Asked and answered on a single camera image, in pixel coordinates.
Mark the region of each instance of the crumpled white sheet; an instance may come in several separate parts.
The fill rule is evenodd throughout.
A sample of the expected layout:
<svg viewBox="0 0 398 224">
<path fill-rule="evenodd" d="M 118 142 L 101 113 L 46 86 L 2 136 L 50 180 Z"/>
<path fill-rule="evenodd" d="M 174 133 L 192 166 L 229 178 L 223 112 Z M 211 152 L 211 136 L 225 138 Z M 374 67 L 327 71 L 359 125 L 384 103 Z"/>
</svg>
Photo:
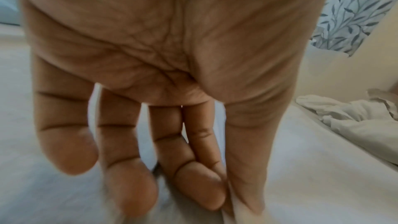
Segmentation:
<svg viewBox="0 0 398 224">
<path fill-rule="evenodd" d="M 358 100 L 343 103 L 317 95 L 300 96 L 296 102 L 316 111 L 334 132 L 373 155 L 398 164 L 398 111 L 391 101 Z"/>
</svg>

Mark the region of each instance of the hand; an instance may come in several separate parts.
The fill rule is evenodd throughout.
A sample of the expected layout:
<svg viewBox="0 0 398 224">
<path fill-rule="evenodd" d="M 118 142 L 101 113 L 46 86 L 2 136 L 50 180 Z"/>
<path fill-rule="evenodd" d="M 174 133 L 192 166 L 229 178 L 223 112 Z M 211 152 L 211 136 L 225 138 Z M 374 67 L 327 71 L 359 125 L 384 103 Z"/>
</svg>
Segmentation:
<svg viewBox="0 0 398 224">
<path fill-rule="evenodd" d="M 71 175 L 99 156 L 116 204 L 143 215 L 158 196 L 135 134 L 147 103 L 158 160 L 181 192 L 215 210 L 228 181 L 260 213 L 272 141 L 323 2 L 20 0 L 43 152 Z M 99 152 L 87 122 L 95 83 Z M 227 171 L 213 99 L 226 108 Z"/>
</svg>

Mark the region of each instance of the beige wall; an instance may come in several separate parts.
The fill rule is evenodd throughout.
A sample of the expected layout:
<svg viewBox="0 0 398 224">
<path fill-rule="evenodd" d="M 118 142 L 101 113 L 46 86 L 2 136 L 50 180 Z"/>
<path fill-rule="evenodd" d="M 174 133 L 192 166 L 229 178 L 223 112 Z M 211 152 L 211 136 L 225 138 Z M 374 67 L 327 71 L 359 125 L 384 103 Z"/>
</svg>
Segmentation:
<svg viewBox="0 0 398 224">
<path fill-rule="evenodd" d="M 340 101 L 365 98 L 368 88 L 389 90 L 398 81 L 398 5 L 355 54 L 307 48 L 296 96 L 315 94 Z"/>
</svg>

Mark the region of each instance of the leaf-patterned curtain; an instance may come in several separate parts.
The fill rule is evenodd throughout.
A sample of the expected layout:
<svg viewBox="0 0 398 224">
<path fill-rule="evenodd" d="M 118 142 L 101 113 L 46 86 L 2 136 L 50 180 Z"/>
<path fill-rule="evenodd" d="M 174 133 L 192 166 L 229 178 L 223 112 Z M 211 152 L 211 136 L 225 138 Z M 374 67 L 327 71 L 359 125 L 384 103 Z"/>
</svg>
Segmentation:
<svg viewBox="0 0 398 224">
<path fill-rule="evenodd" d="M 326 0 L 313 45 L 352 55 L 396 1 Z"/>
</svg>

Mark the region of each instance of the white bed sheet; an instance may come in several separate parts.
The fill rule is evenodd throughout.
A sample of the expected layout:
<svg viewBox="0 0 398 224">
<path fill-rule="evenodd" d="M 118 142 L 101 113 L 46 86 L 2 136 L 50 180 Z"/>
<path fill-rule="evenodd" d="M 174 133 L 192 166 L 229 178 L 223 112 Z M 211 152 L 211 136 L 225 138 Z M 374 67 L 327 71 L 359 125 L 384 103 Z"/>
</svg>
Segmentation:
<svg viewBox="0 0 398 224">
<path fill-rule="evenodd" d="M 0 223 L 108 224 L 98 167 L 71 178 L 53 169 L 40 153 L 32 127 L 28 50 L 20 30 L 0 26 Z M 217 113 L 215 132 L 223 149 L 222 106 L 217 105 Z M 149 141 L 145 114 L 140 120 L 138 135 L 144 144 Z M 292 105 L 269 166 L 269 224 L 398 223 L 397 181 L 392 166 Z M 165 209 L 181 211 L 184 200 L 165 192 L 159 204 L 167 202 Z M 189 209 L 182 211 L 183 224 L 198 223 Z M 222 223 L 219 214 L 200 213 Z M 170 220 L 175 224 L 176 217 Z"/>
</svg>

